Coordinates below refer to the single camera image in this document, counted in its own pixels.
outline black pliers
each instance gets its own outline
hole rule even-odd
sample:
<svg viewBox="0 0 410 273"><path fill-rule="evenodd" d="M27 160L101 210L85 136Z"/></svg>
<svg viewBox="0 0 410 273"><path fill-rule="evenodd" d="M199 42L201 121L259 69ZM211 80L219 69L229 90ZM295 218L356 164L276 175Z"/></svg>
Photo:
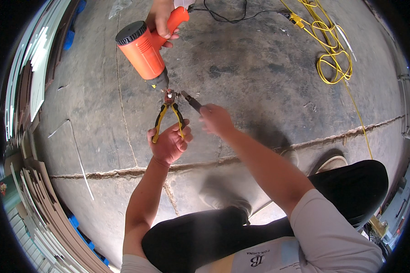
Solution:
<svg viewBox="0 0 410 273"><path fill-rule="evenodd" d="M161 125L161 121L163 120L164 115L167 112L167 109L169 107L172 108L173 112L175 113L176 117L178 118L178 123L179 123L179 131L180 131L180 136L184 138L184 134L182 133L182 129L185 128L185 122L184 119L181 115L181 113L178 110L178 106L175 103L175 98L177 94L171 90L167 89L167 91L164 92L164 103L161 106L161 111L158 114L158 117L156 118L155 122L155 128L156 128L156 134L152 137L152 142L156 143L159 137L159 126Z"/></svg>

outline gray t-shirt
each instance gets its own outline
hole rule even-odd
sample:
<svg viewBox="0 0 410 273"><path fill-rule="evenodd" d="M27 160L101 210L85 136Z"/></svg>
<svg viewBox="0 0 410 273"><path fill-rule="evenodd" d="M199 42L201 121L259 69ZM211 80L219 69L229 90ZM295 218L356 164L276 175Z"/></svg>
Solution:
<svg viewBox="0 0 410 273"><path fill-rule="evenodd" d="M318 190L294 208L295 237L282 237L202 266L196 273L372 273L382 265L381 249L367 240ZM147 259L123 255L121 273L161 273Z"/></svg>

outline blue pallet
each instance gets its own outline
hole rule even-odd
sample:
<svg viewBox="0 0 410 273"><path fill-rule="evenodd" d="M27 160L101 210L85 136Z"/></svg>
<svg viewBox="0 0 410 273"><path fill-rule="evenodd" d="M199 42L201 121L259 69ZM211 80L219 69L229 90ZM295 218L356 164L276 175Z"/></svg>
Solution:
<svg viewBox="0 0 410 273"><path fill-rule="evenodd" d="M76 19L77 14L81 13L83 9L85 8L87 2L84 0L81 0L76 8L75 14L73 14L73 18L71 20L70 28L67 30L66 38L64 40L64 50L69 50L71 48L71 45L73 44L74 40L74 31L71 30L72 25L74 25L74 20Z"/></svg>
<svg viewBox="0 0 410 273"><path fill-rule="evenodd" d="M106 265L109 265L109 261L108 259L106 259L105 257L100 257L95 251L94 251L94 244L92 241L87 242L85 240L85 238L82 236L82 234L80 233L80 231L77 229L77 227L79 226L79 221L77 221L76 217L74 215L71 215L70 217L68 217L68 220L70 221L71 225L74 227L74 230L76 230L77 234L79 234L79 236L82 238L82 240L87 244L87 246L91 249L91 251L93 251L94 254L96 254L96 256Z"/></svg>

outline leg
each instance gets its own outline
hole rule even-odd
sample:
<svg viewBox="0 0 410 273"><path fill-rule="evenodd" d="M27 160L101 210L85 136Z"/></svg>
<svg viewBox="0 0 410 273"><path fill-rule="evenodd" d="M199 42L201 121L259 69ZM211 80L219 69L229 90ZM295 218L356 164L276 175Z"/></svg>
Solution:
<svg viewBox="0 0 410 273"><path fill-rule="evenodd" d="M389 185L386 168L375 160L360 161L308 178L355 228L371 218Z"/></svg>
<svg viewBox="0 0 410 273"><path fill-rule="evenodd" d="M228 207L158 223L142 240L144 254L161 272L193 273L242 249L294 236L287 217L267 225L243 226L245 214L239 208Z"/></svg>
<svg viewBox="0 0 410 273"><path fill-rule="evenodd" d="M365 224L387 193L383 164L365 160L309 177L355 228ZM209 262L279 237L294 236L287 217L243 226L243 211L228 207L157 224L143 238L149 261L162 272L194 272Z"/></svg>

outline right hand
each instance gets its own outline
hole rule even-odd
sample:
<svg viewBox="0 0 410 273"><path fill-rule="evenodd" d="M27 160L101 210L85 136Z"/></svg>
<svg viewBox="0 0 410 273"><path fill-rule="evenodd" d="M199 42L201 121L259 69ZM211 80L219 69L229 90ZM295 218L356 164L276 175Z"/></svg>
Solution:
<svg viewBox="0 0 410 273"><path fill-rule="evenodd" d="M146 19L146 24L149 31L153 32L156 29L158 34L165 39L178 39L179 35L175 33L178 32L179 29L176 28L173 31L173 34L171 34L169 28L167 27L167 21L169 20L170 13L174 9L174 0L154 0ZM173 44L166 41L163 46L172 48Z"/></svg>
<svg viewBox="0 0 410 273"><path fill-rule="evenodd" d="M223 107L215 104L207 104L200 109L204 126L202 130L208 134L216 134L220 138L224 138L235 130L234 124L231 121L231 116Z"/></svg>

